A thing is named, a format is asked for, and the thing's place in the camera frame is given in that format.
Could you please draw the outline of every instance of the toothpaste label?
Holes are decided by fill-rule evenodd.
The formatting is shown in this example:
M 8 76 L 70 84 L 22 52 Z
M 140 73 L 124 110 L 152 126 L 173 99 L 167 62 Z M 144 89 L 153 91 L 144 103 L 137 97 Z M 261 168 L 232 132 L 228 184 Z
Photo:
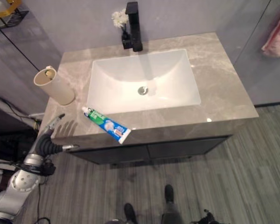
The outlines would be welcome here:
M 104 129 L 110 135 L 112 135 L 120 143 L 122 143 L 124 141 L 124 139 L 126 138 L 126 136 L 124 136 L 124 139 L 121 139 L 121 137 L 124 135 L 124 133 L 130 132 L 130 130 L 128 128 L 119 125 L 118 123 L 116 123 L 113 120 L 108 119 L 106 116 L 97 112 L 96 110 L 89 108 L 88 112 L 85 112 L 84 114 L 86 117 L 88 117 L 94 123 L 96 123 L 102 129 Z

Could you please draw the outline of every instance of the cup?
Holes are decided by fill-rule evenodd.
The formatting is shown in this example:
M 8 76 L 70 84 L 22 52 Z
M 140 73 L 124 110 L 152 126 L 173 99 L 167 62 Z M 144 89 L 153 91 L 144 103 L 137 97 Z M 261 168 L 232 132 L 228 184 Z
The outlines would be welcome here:
M 39 71 L 33 82 L 60 105 L 67 105 L 75 99 L 74 91 L 63 81 L 52 66 L 47 66 Z

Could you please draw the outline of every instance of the wood-grain floor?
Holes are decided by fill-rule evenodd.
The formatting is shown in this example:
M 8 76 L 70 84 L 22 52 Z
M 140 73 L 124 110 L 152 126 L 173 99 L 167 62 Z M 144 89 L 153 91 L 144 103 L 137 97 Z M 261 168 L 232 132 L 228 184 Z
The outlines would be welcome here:
M 202 156 L 112 167 L 56 155 L 56 173 L 42 186 L 41 217 L 52 224 L 103 224 L 124 218 L 130 202 L 140 224 L 159 224 L 170 183 L 185 223 L 209 209 L 224 223 L 280 224 L 280 106 L 257 110 L 259 119 Z M 15 223 L 35 222 L 37 198 L 36 190 Z

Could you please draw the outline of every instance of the cabinet door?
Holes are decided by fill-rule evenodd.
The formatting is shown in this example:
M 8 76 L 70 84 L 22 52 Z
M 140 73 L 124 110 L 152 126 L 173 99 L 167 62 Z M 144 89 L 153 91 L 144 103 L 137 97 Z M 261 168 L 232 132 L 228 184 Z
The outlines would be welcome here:
M 207 153 L 213 147 L 215 147 L 225 139 L 226 137 L 169 143 L 157 143 L 148 145 L 148 151 L 152 159 L 201 155 Z
M 74 152 L 72 154 L 98 164 L 149 160 L 146 146 L 116 147 L 95 151 Z

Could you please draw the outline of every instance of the white sink basin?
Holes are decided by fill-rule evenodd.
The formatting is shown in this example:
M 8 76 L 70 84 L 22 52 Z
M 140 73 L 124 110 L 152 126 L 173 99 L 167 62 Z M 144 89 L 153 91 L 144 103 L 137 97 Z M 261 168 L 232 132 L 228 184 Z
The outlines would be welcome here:
M 140 87 L 148 88 L 145 95 L 138 93 Z M 92 64 L 87 104 L 103 114 L 200 103 L 185 49 L 102 59 Z

